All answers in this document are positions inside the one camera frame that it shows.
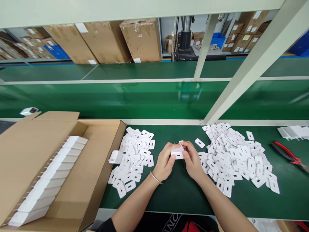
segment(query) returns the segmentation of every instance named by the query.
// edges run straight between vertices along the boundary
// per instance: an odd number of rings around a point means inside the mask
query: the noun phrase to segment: red-handled pliers
[[[274,141],[274,143],[271,143],[270,146],[282,157],[286,158],[290,163],[298,165],[302,170],[309,173],[309,168],[307,168],[303,163],[302,160],[298,157],[296,157],[288,148],[283,146],[281,143]]]

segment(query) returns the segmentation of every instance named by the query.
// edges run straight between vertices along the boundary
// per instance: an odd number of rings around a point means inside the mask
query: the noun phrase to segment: white label
[[[135,63],[141,63],[141,59],[140,58],[133,58]]]
[[[88,60],[89,64],[97,64],[95,60]]]
[[[262,11],[257,11],[257,12],[254,14],[253,18],[254,18],[254,19],[257,19],[257,18],[260,16],[261,13],[262,13]]]
[[[83,23],[76,23],[75,26],[80,31],[80,33],[88,33],[88,30]]]
[[[31,34],[35,34],[35,32],[34,32],[31,28],[28,28],[28,31],[29,31]]]

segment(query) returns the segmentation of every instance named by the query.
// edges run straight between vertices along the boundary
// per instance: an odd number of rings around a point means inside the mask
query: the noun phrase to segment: green workbench
[[[155,163],[159,152],[167,142],[190,140],[198,152],[206,151],[206,146],[210,144],[201,126],[131,125],[131,127],[154,133],[155,149],[151,151]],[[251,131],[256,141],[265,148],[265,155],[273,165],[272,172],[278,177],[280,194],[272,192],[266,185],[256,188],[251,181],[236,180],[231,201],[246,217],[309,220],[309,175],[276,154],[269,146],[272,141],[277,140],[309,166],[307,152],[309,141],[287,141],[280,136],[277,127],[232,126],[232,128],[243,135],[246,131]],[[194,143],[196,138],[206,144],[205,148],[201,149]],[[144,167],[142,179],[137,187],[153,169],[154,167]],[[108,184],[100,208],[117,209],[130,193],[132,191],[119,199],[117,190]],[[146,211],[214,215],[202,190],[187,174],[184,160],[175,161],[171,175],[156,189]]]

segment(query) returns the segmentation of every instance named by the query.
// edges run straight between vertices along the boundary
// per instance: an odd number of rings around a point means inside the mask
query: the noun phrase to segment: blue bin
[[[298,56],[309,56],[309,31],[304,34],[289,50]]]
[[[221,33],[216,32],[213,34],[210,44],[215,44],[221,49],[223,46],[224,40],[225,40],[225,36],[222,35]]]
[[[49,51],[56,59],[68,60],[70,57],[65,53],[65,51],[60,47],[60,45],[55,46],[44,46],[44,48]]]

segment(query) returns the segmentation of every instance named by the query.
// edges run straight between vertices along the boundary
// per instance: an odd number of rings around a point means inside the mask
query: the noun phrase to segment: white product in box
[[[14,216],[11,218],[9,222],[9,226],[20,227],[24,224],[27,224],[29,222],[42,218],[46,215],[48,209],[49,209],[49,206],[32,211],[30,213],[16,212]]]
[[[88,139],[85,139],[83,137],[80,136],[70,136],[67,140],[67,142],[78,142],[78,143],[82,143],[82,144],[86,144],[88,141]]]
[[[58,154],[58,155],[55,156],[55,158],[52,161],[53,162],[69,162],[69,163],[74,163],[77,160],[77,158],[78,158],[78,156]]]
[[[48,189],[53,187],[60,187],[64,183],[65,178],[58,178],[58,179],[39,179],[38,182],[35,184],[34,188],[38,189]]]
[[[47,170],[71,170],[74,163],[69,162],[51,162]]]
[[[79,156],[81,153],[81,150],[74,149],[74,148],[61,148],[58,151],[58,154],[63,154],[63,155],[75,155]]]
[[[70,170],[46,170],[41,179],[57,179],[57,178],[66,178]]]
[[[26,199],[18,208],[18,212],[29,213],[31,211],[44,208],[46,206],[50,206],[54,199],[55,196],[38,200]]]
[[[59,192],[61,187],[53,187],[53,188],[46,188],[46,189],[40,189],[40,188],[33,188],[26,199],[28,200],[38,200],[42,198],[52,197],[56,196]]]

